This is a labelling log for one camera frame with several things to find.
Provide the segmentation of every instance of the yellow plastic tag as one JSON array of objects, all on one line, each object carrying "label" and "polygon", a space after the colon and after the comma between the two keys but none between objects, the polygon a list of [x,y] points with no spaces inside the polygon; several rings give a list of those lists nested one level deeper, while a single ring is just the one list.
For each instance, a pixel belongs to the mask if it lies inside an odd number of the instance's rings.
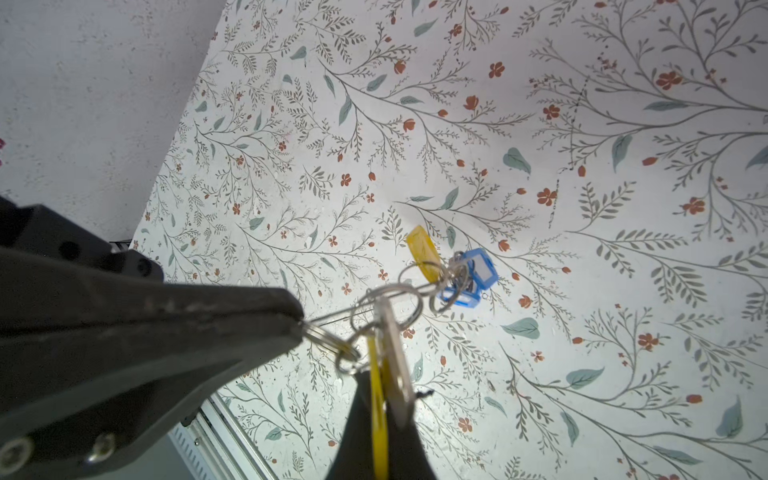
[{"label": "yellow plastic tag", "polygon": [[371,441],[373,444],[373,474],[376,480],[389,479],[389,437],[386,429],[384,390],[379,371],[379,356],[376,353],[376,339],[368,337],[369,360],[371,363]]},{"label": "yellow plastic tag", "polygon": [[406,243],[411,250],[413,259],[419,264],[419,269],[422,271],[427,281],[436,283],[440,280],[440,269],[434,265],[423,263],[433,262],[438,265],[442,264],[440,256],[437,254],[435,244],[432,243],[432,239],[429,238],[429,234],[424,230],[424,227],[419,225],[414,228],[406,237]]}]

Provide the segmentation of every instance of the floral wallpaper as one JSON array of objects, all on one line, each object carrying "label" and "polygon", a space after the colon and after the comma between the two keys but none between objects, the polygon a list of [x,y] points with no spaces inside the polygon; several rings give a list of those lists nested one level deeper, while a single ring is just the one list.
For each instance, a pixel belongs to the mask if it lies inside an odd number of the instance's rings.
[{"label": "floral wallpaper", "polygon": [[[480,306],[402,333],[438,477],[766,478],[766,10],[233,0],[134,248],[312,317],[397,281],[417,225],[483,247]],[[355,387],[303,343],[220,393],[310,479]]]}]

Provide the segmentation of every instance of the white textured wall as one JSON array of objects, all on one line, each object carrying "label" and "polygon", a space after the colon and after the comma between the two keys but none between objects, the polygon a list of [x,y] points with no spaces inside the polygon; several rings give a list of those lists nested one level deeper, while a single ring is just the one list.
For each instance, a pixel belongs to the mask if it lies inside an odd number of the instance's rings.
[{"label": "white textured wall", "polygon": [[129,238],[223,5],[0,2],[0,194]]}]

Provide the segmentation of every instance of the screw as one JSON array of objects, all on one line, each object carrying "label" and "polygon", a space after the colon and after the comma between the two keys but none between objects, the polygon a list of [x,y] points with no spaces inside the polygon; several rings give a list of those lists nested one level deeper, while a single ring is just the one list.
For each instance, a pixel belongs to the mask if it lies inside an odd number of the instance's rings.
[{"label": "screw", "polygon": [[100,433],[94,440],[94,446],[91,448],[91,453],[85,457],[85,461],[90,464],[103,462],[107,458],[110,458],[114,453],[116,440],[114,433],[105,432]]},{"label": "screw", "polygon": [[34,447],[29,437],[13,439],[0,447],[0,476],[10,475],[26,465]]}]

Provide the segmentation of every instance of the orange flower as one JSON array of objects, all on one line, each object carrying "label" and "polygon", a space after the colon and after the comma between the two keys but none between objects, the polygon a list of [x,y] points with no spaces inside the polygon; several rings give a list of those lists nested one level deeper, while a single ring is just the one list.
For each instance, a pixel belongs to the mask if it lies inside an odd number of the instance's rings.
[{"label": "orange flower", "polygon": [[704,200],[700,200],[696,197],[691,197],[689,203],[681,206],[684,211],[688,212],[691,215],[696,215],[699,212],[704,211]]},{"label": "orange flower", "polygon": [[656,85],[660,86],[662,90],[669,90],[672,85],[678,85],[683,81],[683,78],[675,71],[669,73],[663,73],[659,75],[659,79],[656,80]]},{"label": "orange flower", "polygon": [[497,61],[496,63],[492,63],[491,64],[491,73],[488,74],[488,78],[501,77],[502,76],[502,72],[504,70],[505,70],[505,67],[504,67],[504,65],[500,61]]},{"label": "orange flower", "polygon": [[464,108],[467,110],[475,110],[478,107],[478,103],[480,103],[480,100],[474,95],[470,95],[467,97],[467,103],[464,104]]},{"label": "orange flower", "polygon": [[654,345],[659,344],[659,339],[654,338],[654,336],[651,335],[650,333],[646,333],[645,335],[640,335],[637,338],[637,344],[639,346],[644,347],[647,351],[650,352],[651,350],[654,349]]},{"label": "orange flower", "polygon": [[544,107],[544,115],[547,115],[547,120],[557,118],[560,116],[560,108],[555,107],[554,105],[550,105],[549,107]]},{"label": "orange flower", "polygon": [[537,193],[536,196],[538,197],[538,202],[540,204],[547,204],[547,207],[551,207],[552,201],[558,197],[558,191],[555,190],[552,192],[548,188],[545,188],[543,191]]},{"label": "orange flower", "polygon": [[469,422],[469,419],[463,419],[463,418],[459,417],[459,419],[458,419],[458,427],[464,433],[472,431],[472,424]]}]

